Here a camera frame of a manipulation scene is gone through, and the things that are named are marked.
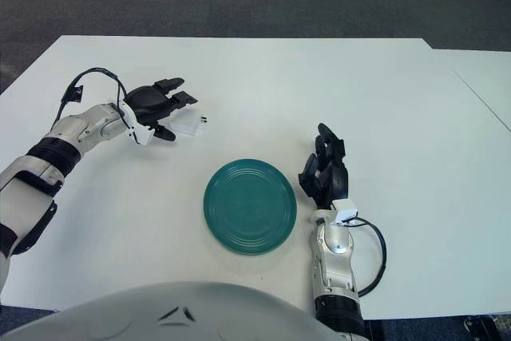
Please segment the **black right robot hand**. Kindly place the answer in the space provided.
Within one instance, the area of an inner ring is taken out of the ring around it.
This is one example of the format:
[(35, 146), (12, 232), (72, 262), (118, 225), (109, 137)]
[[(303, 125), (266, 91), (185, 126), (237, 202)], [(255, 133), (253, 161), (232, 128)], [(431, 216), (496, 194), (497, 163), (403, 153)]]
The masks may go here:
[(315, 152), (299, 174), (299, 185), (318, 209), (330, 209), (334, 200), (348, 197), (348, 171), (344, 140), (339, 139), (324, 123), (318, 125)]

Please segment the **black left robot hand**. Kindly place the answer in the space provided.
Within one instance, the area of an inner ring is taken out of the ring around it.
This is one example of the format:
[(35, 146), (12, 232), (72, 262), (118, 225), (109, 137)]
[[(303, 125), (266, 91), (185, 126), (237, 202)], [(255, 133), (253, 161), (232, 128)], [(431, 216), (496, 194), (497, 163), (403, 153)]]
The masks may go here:
[(148, 144), (153, 137), (163, 141), (175, 141), (176, 135), (160, 124), (160, 120), (197, 99), (185, 91), (169, 93), (184, 84), (184, 79), (175, 77), (156, 81), (130, 91), (121, 105), (129, 125), (129, 133), (139, 145)]

